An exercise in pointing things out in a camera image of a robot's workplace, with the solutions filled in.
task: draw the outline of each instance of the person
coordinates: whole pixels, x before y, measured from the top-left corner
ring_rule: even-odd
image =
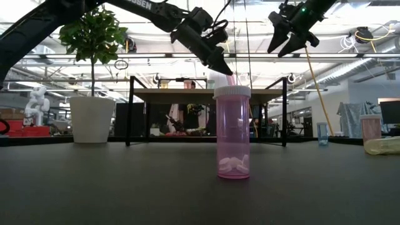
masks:
[[[191,89],[196,88],[196,83],[192,81]],[[191,110],[193,104],[179,104],[179,122],[181,122],[185,129],[199,128],[199,115],[198,112]]]

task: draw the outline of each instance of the pink cup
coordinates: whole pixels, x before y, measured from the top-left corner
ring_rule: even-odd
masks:
[[[228,179],[249,177],[249,98],[246,86],[214,90],[217,100],[217,175]]]
[[[381,115],[362,115],[360,120],[364,143],[371,139],[381,138]]]

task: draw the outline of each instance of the plant stem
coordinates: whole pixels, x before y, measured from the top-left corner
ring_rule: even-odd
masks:
[[[90,57],[90,62],[92,66],[92,97],[94,97],[94,56]]]

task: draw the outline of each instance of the ceiling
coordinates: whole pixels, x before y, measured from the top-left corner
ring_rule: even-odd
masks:
[[[41,0],[13,0],[0,7],[0,33],[7,29],[13,22],[24,16],[30,10],[39,5]],[[271,11],[277,11],[279,1],[248,0],[246,7],[243,1],[235,0],[235,5],[227,7],[219,20],[230,21],[226,31],[229,34],[227,44],[221,44],[225,53],[266,53],[272,38],[274,28],[268,20]],[[386,36],[375,42],[379,45],[397,36],[397,21],[400,21],[400,6],[369,6],[370,1],[349,1],[350,3],[337,3],[326,14],[323,22],[318,22],[311,31],[321,40],[318,47],[309,47],[310,53],[352,53],[355,49],[344,49],[341,41],[349,32],[354,32],[359,26],[367,26],[373,32],[375,38]],[[224,1],[215,0],[169,0],[182,9],[191,10],[193,7],[203,7],[213,18],[222,9]],[[106,4],[106,9],[116,13],[121,26],[128,28],[128,34],[137,45],[138,53],[189,53],[179,42],[171,44],[169,34],[155,27],[147,19],[132,14],[118,7]],[[52,49],[55,54],[65,54],[65,47],[58,40],[59,29],[46,38],[41,45]],[[362,53],[371,50],[370,44],[355,44],[356,49]],[[125,76],[138,76],[149,88],[155,88],[153,79],[156,74],[163,78],[204,78],[209,74],[195,58],[134,58],[126,60],[129,67],[126,70],[116,69],[111,62],[109,66],[96,65],[97,79],[123,79]],[[250,77],[253,88],[265,88],[281,76],[291,73],[297,76],[295,84],[310,79],[309,66],[305,60],[296,62],[282,61],[256,61],[251,59],[227,59],[229,67],[239,76],[237,79],[242,85],[250,85]],[[311,63],[314,72],[319,74],[338,65],[338,60],[326,60]],[[22,60],[16,65],[19,69],[31,71],[34,75],[30,79],[89,79],[91,68],[86,62],[75,63],[73,59],[54,59],[52,64],[33,60]],[[126,89],[127,82],[103,82],[103,88]],[[71,88],[67,83],[59,82],[59,87]],[[182,83],[171,82],[170,88],[182,88]]]

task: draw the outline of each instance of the computer monitor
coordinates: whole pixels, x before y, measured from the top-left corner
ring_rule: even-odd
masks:
[[[400,101],[381,102],[384,124],[400,124]]]

